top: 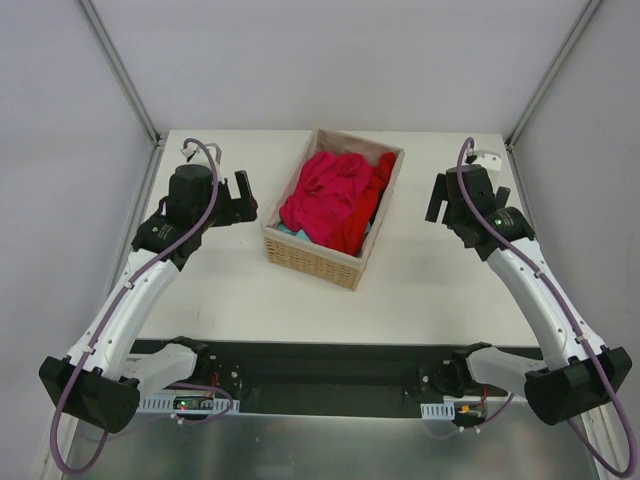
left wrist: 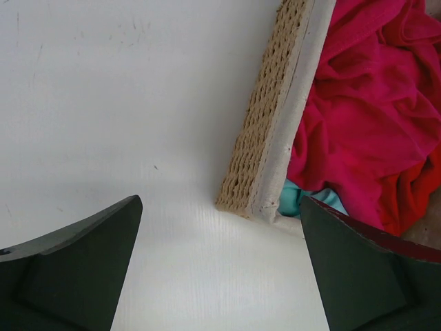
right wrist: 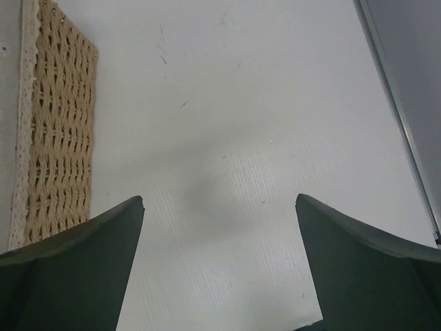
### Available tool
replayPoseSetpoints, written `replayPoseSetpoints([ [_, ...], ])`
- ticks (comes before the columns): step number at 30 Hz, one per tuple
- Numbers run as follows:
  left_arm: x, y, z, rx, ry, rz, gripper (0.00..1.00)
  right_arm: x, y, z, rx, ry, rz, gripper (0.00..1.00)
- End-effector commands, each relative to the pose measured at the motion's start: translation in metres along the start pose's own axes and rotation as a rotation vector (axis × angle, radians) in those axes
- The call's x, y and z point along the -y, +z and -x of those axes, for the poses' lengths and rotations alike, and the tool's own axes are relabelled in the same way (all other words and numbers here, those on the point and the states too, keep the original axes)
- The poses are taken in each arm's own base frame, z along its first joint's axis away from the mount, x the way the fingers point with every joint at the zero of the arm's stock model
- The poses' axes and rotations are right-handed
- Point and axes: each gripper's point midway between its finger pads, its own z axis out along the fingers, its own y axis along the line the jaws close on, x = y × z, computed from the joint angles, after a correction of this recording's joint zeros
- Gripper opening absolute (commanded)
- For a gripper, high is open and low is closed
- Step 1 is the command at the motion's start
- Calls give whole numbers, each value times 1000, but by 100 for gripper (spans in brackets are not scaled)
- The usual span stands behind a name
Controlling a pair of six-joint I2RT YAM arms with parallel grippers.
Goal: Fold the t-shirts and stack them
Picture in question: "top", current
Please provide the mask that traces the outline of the wicker laundry basket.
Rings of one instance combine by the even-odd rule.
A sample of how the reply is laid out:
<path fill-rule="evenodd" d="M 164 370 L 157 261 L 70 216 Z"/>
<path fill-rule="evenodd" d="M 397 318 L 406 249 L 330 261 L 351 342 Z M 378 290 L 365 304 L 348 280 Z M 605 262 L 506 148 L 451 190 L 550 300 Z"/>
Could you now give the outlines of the wicker laundry basket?
<path fill-rule="evenodd" d="M 279 216 L 280 207 L 285 203 L 287 197 L 294 192 L 303 165 L 320 151 L 328 151 L 336 155 L 358 153 L 365 158 L 372 168 L 378 166 L 379 158 L 386 152 L 394 152 L 397 156 L 390 182 L 382 195 L 372 228 L 357 256 L 351 256 L 315 244 L 312 241 L 303 241 L 300 238 L 277 230 L 277 226 L 282 223 Z M 299 159 L 296 161 L 293 173 L 284 184 L 263 220 L 263 236 L 268 260 L 271 263 L 322 278 L 350 290 L 356 289 L 389 208 L 403 159 L 404 150 L 400 147 L 386 145 L 344 132 L 326 129 L 314 130 Z"/>

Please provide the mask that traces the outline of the magenta t shirt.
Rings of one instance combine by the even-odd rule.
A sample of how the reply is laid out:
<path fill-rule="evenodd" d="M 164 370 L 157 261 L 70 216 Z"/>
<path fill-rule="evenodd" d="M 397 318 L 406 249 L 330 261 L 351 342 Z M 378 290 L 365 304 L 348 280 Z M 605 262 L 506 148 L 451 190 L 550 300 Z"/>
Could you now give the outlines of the magenta t shirt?
<path fill-rule="evenodd" d="M 361 154 L 316 153 L 303 165 L 294 192 L 280 207 L 281 222 L 326 247 L 353 213 L 372 174 L 372 166 Z"/>

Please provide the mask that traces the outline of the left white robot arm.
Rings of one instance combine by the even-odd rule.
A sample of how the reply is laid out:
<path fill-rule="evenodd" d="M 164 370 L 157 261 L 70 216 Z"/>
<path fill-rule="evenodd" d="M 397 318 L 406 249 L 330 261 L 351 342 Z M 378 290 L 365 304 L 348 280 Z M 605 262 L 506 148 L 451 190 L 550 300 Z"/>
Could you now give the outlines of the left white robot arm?
<path fill-rule="evenodd" d="M 87 332 L 61 359 L 47 357 L 39 377 L 64 413 L 111 434 L 122 431 L 139 403 L 176 383 L 211 385 L 211 351 L 204 343 L 176 337 L 140 362 L 127 357 L 154 305 L 200 248 L 211 227 L 257 218 L 248 175 L 236 172 L 239 197 L 228 182 L 212 182 L 204 165 L 183 164 L 169 180 L 157 209 L 132 241 L 124 274 Z"/>

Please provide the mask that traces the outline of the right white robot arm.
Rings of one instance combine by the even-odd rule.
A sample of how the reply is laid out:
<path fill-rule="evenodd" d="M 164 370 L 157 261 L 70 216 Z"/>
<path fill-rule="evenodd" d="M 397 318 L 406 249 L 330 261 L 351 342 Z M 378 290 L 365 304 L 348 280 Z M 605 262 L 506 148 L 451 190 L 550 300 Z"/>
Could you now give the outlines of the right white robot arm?
<path fill-rule="evenodd" d="M 524 398 L 536 416 L 556 425 L 610 402 L 632 360 L 609 348 L 581 318 L 546 268 L 535 233 L 515 207 L 510 191 L 494 188 L 479 164 L 437 175 L 426 212 L 476 251 L 516 301 L 538 341 L 542 358 L 508 354 L 478 342 L 455 350 L 433 370 L 432 385 L 444 395 L 473 394 L 483 385 Z"/>

